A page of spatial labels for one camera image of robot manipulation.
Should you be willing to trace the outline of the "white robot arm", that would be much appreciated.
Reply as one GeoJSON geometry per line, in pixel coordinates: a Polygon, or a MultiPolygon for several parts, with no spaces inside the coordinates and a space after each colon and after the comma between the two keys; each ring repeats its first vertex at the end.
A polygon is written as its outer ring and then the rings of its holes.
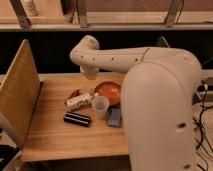
{"type": "Polygon", "coordinates": [[[125,75],[121,111],[132,171],[195,171],[192,94],[201,65],[184,49],[102,50],[85,36],[70,59],[88,78],[100,69],[125,75]]]}

